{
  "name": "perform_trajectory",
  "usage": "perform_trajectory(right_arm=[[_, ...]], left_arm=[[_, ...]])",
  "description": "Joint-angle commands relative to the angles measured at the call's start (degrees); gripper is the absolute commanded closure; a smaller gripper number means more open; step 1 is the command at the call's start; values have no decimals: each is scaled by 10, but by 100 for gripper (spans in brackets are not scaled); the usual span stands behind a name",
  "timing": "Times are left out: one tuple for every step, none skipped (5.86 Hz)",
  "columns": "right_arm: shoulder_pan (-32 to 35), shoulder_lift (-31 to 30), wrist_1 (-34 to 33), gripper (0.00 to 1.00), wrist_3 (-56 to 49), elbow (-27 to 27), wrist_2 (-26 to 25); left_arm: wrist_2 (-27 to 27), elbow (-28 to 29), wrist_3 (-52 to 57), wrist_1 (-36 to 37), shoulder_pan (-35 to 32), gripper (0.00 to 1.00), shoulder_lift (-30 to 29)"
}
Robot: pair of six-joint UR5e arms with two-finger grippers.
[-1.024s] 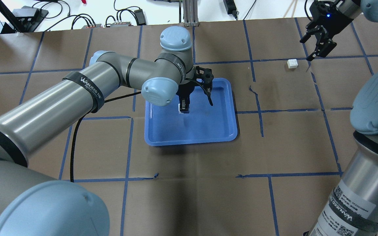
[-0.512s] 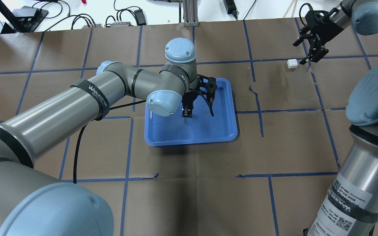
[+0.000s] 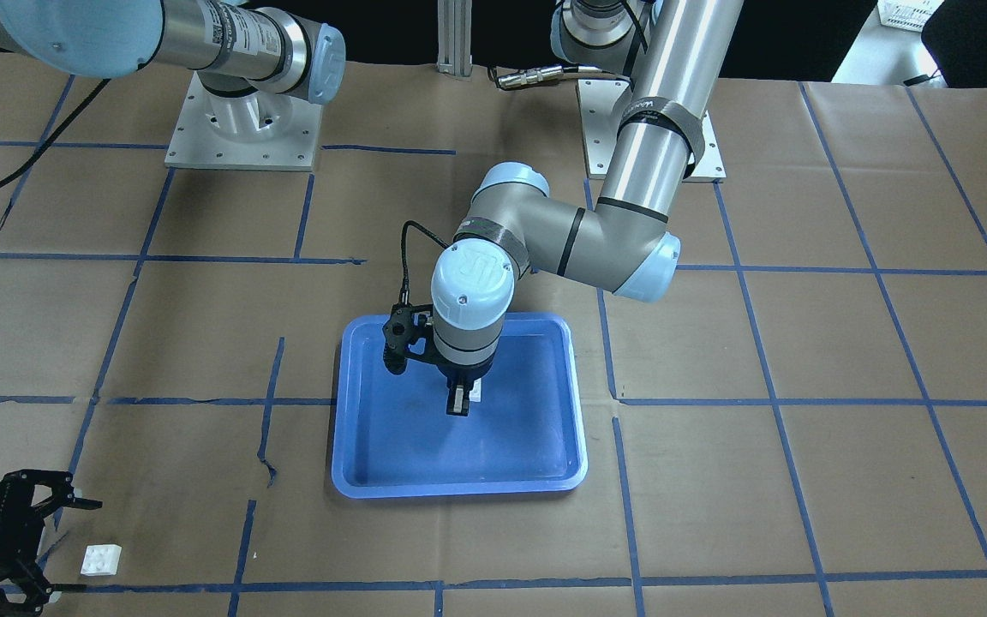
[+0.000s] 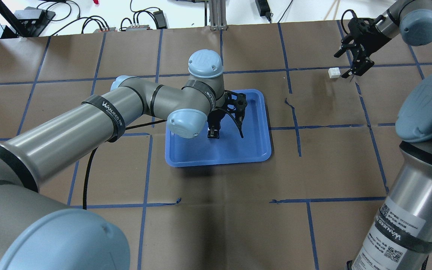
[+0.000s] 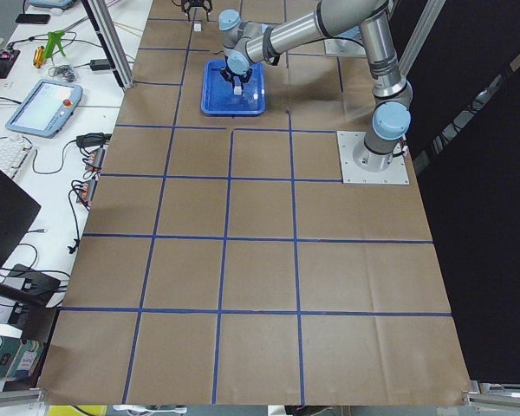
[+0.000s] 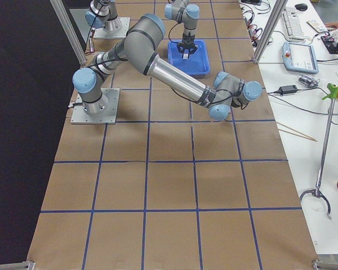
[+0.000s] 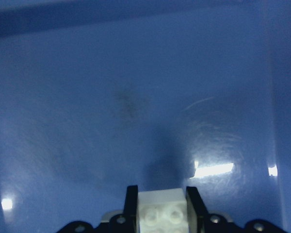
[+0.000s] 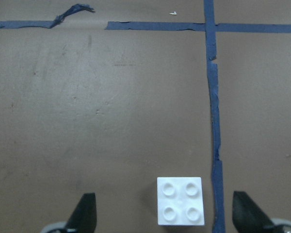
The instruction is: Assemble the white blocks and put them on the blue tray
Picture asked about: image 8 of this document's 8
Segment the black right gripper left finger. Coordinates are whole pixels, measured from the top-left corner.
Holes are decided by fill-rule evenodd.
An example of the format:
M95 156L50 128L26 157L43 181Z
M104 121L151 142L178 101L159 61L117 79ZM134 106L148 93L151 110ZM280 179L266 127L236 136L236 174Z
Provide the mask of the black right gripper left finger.
M95 193L82 195L75 210L63 228L64 233L94 233L97 227Z

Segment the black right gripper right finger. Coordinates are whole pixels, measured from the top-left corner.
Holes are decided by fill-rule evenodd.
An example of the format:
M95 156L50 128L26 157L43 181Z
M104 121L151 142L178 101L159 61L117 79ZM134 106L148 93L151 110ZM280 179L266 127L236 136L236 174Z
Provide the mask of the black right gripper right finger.
M244 191L234 191L232 222L239 233L278 233L270 218Z

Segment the white block near right arm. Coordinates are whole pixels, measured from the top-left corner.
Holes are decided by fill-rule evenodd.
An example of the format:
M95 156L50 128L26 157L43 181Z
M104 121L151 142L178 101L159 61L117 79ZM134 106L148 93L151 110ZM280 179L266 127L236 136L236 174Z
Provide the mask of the white block near right arm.
M160 226L204 226L202 179L158 177L157 218Z

